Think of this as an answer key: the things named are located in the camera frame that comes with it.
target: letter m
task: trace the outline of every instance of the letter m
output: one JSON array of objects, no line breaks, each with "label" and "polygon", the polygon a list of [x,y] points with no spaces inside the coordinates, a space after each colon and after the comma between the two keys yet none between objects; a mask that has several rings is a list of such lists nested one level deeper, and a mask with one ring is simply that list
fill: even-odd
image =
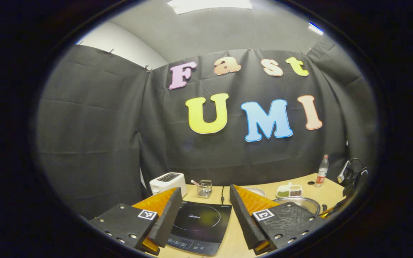
[{"label": "letter m", "polygon": [[258,126],[267,139],[272,136],[274,126],[277,127],[274,134],[275,137],[290,137],[293,131],[290,128],[288,115],[286,114],[287,104],[285,100],[272,101],[269,114],[257,102],[252,101],[241,104],[241,109],[246,112],[248,118],[248,135],[245,137],[245,140],[247,142],[257,142],[262,139],[262,135],[257,131]]}]

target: white toaster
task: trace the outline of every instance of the white toaster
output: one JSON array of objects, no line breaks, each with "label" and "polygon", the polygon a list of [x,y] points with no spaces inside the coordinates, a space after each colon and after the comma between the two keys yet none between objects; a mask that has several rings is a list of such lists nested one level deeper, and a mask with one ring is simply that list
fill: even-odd
[{"label": "white toaster", "polygon": [[186,180],[183,173],[170,172],[159,176],[149,182],[152,195],[156,195],[174,187],[181,188],[181,195],[184,197],[187,194]]}]

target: metal bowl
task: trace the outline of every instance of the metal bowl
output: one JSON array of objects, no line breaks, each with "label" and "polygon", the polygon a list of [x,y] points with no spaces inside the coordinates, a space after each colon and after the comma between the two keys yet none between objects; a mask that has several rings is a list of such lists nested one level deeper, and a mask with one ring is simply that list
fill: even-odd
[{"label": "metal bowl", "polygon": [[286,202],[292,201],[293,203],[307,209],[308,211],[310,211],[311,213],[315,215],[319,215],[321,212],[320,204],[318,204],[318,202],[315,201],[314,199],[310,199],[307,197],[300,197],[300,196],[284,197],[284,198],[275,199],[274,201],[278,202],[279,204],[284,204]]}]

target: wooden table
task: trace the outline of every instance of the wooden table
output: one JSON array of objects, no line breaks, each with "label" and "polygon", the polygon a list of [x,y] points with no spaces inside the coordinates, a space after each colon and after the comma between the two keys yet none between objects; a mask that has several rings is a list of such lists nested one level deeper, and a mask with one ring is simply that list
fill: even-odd
[{"label": "wooden table", "polygon": [[[329,179],[325,179],[323,186],[317,188],[314,185],[308,185],[309,181],[315,181],[317,174],[311,174],[303,176],[300,178],[294,178],[292,180],[281,181],[276,183],[265,183],[262,185],[252,185],[249,187],[256,187],[262,189],[266,193],[266,197],[274,200],[277,199],[276,193],[278,186],[287,185],[291,182],[293,185],[301,185],[303,187],[303,196],[314,199],[320,205],[326,204],[328,209],[333,207],[343,198],[342,191],[343,187],[334,183]],[[213,193],[210,198],[198,198],[196,187],[194,185],[187,185],[187,194],[184,196],[184,201],[194,201],[202,204],[221,204],[221,190],[222,186],[213,186]],[[224,187],[224,204],[231,204],[229,199],[229,186]],[[173,248],[169,245],[166,245],[165,248],[160,248],[159,257],[165,258],[200,258],[206,257],[203,255],[195,253],[187,253],[181,251],[177,248]],[[248,250],[246,246],[245,238],[243,237],[243,232],[241,231],[240,224],[238,222],[237,216],[234,209],[232,208],[231,218],[229,219],[229,224],[224,235],[223,242],[219,247],[218,252],[212,257],[240,257],[240,258],[249,258],[256,257],[253,250]]]}]

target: red bottle label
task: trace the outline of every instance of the red bottle label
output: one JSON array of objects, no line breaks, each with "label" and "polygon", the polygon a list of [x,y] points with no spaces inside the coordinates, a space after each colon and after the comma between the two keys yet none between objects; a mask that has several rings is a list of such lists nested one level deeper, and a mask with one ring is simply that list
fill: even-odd
[{"label": "red bottle label", "polygon": [[325,178],[326,178],[325,176],[318,176],[316,183],[323,183]]}]

